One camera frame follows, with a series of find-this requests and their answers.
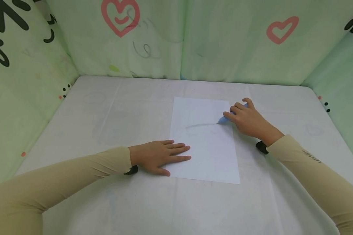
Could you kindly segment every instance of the white paper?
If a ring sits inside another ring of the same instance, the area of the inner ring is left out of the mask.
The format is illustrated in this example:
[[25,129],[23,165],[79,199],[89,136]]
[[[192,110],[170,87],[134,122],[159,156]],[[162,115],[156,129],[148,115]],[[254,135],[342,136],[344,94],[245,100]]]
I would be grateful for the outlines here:
[[174,97],[170,139],[191,146],[181,154],[191,160],[168,164],[171,176],[240,184],[231,124],[216,124],[229,108],[228,101]]

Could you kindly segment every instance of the white table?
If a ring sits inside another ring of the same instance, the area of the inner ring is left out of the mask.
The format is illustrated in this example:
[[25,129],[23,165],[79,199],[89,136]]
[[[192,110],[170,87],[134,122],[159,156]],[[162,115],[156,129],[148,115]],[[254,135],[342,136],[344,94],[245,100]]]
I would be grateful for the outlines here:
[[[353,155],[306,87],[80,77],[17,174],[115,146],[169,139],[175,96],[244,97],[353,184]],[[44,214],[44,234],[336,234],[327,215],[280,163],[234,131],[241,185],[110,176]]]

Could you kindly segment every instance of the cartoon print fabric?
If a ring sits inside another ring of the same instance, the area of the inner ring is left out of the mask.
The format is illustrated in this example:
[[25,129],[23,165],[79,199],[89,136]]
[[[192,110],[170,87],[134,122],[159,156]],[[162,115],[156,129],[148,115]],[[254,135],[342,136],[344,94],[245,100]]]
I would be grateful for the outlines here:
[[56,19],[37,5],[47,11],[46,1],[0,0],[0,182],[16,172],[78,76]]
[[317,94],[353,153],[353,33],[345,35],[302,86]]
[[298,86],[346,33],[353,1],[0,0],[0,181],[78,75]]

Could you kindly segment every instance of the blue marker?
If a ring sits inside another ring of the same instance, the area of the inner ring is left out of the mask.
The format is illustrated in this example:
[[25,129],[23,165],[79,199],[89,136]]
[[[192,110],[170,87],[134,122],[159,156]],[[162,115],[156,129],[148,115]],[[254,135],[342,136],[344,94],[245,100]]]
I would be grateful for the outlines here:
[[223,123],[225,123],[225,122],[227,122],[227,121],[229,121],[229,119],[228,119],[227,117],[222,117],[222,118],[220,118],[220,119],[218,120],[217,124],[223,124]]

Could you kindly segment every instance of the beige sleeve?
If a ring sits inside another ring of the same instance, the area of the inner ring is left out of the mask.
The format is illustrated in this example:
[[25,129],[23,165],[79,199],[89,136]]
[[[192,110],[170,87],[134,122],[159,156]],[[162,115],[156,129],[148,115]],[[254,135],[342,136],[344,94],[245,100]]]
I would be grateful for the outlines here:
[[353,185],[286,135],[267,148],[288,168],[333,220],[342,235],[353,235]]
[[130,171],[119,147],[15,176],[0,185],[0,235],[42,234],[42,213],[96,180]]

